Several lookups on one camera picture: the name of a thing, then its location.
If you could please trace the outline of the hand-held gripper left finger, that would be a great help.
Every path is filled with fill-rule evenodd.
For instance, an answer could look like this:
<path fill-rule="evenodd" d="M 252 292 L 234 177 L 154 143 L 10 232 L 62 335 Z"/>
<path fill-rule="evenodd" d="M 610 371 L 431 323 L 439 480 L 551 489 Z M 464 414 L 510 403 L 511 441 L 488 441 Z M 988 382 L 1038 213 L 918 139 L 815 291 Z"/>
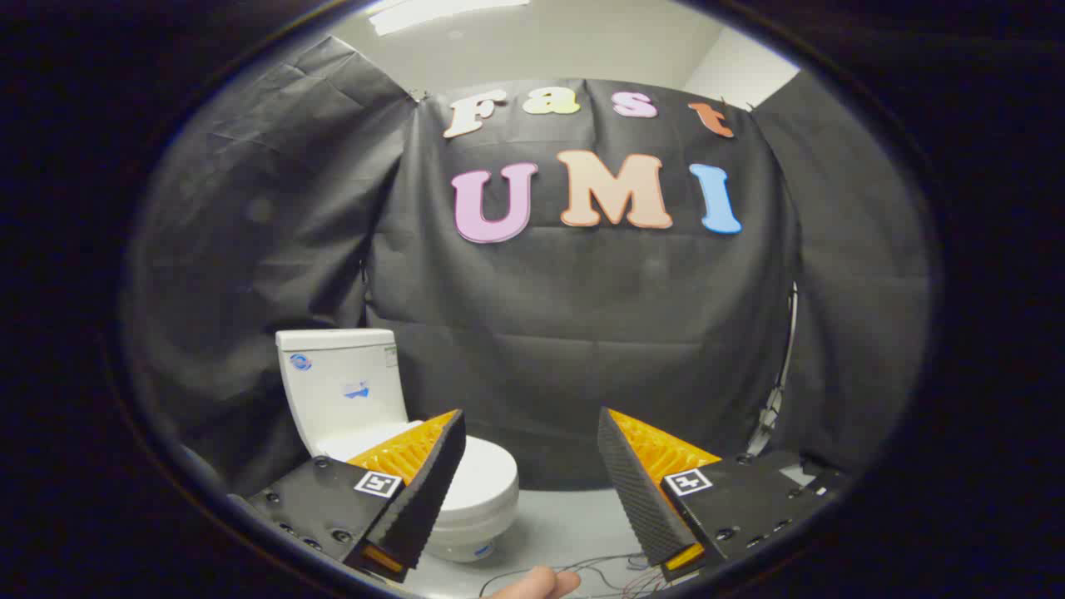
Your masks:
<path fill-rule="evenodd" d="M 465 417 L 454 409 L 353 458 L 310 458 L 236 503 L 312 554 L 400 583 L 419 564 L 465 447 Z"/>

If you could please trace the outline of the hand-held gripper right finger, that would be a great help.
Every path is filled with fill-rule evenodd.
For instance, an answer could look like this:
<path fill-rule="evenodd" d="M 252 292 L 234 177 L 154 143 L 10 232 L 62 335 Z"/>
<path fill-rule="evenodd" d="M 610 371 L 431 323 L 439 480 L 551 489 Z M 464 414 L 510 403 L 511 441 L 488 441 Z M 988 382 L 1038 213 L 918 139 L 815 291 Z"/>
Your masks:
<path fill-rule="evenodd" d="M 794 536 L 849 482 L 794 453 L 719 458 L 608 407 L 597 446 L 644 557 L 666 582 L 723 572 Z"/>

